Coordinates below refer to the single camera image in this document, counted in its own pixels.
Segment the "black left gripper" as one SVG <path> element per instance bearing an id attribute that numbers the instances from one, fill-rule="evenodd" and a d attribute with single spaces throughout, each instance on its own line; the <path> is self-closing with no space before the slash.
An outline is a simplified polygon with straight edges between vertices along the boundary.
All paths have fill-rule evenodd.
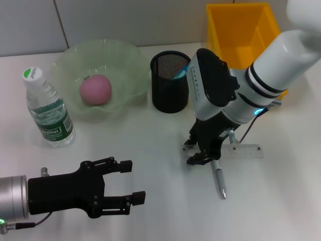
<path id="1" fill-rule="evenodd" d="M 145 191 L 125 196 L 104 197 L 103 175 L 132 171 L 132 161 L 117 162 L 114 157 L 83 161 L 69 174 L 28 180 L 28 204 L 31 215 L 78 208 L 90 218 L 103 215 L 129 215 L 132 206 L 145 203 Z"/>

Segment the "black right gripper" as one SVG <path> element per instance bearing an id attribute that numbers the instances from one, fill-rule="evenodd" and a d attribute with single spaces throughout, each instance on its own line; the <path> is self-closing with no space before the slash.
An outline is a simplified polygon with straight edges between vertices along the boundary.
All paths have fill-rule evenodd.
<path id="1" fill-rule="evenodd" d="M 185 146 L 198 145 L 200 151 L 187 159 L 188 165 L 205 165 L 221 158 L 221 147 L 229 128 L 236 130 L 240 125 L 229 120 L 221 111 L 208 120 L 196 119 Z"/>

